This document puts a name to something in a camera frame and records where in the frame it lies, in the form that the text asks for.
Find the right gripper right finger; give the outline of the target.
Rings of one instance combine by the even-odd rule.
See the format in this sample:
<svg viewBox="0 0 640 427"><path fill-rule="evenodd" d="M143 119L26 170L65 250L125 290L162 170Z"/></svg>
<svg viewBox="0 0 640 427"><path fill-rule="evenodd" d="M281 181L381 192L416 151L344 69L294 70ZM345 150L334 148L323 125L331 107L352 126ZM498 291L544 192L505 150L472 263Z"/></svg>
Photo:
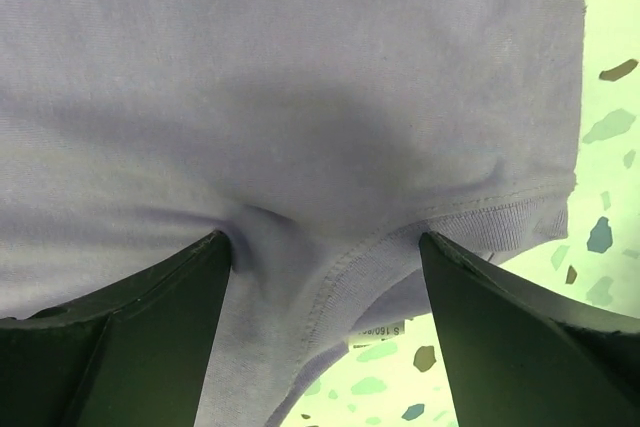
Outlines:
<svg viewBox="0 0 640 427"><path fill-rule="evenodd" d="M552 292L436 232L419 248L459 425L638 426L638 319Z"/></svg>

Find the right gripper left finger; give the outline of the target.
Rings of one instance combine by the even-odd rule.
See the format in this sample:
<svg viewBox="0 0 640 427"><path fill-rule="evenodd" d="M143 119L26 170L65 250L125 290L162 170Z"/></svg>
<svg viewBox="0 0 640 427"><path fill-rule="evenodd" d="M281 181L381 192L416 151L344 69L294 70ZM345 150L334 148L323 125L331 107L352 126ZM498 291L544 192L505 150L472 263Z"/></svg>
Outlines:
<svg viewBox="0 0 640 427"><path fill-rule="evenodd" d="M1 322L5 427L192 427L231 270L213 232L73 301Z"/></svg>

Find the purple t shirt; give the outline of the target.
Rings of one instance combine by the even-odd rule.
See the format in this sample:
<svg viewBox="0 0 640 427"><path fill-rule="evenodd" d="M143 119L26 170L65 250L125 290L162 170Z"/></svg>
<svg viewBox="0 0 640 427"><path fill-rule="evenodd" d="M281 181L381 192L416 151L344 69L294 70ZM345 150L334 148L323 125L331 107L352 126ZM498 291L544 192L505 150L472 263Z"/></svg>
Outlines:
<svg viewBox="0 0 640 427"><path fill-rule="evenodd" d="M349 335L429 311L418 241L567 234L584 0L1 0L1 312L220 229L196 422L277 426Z"/></svg>

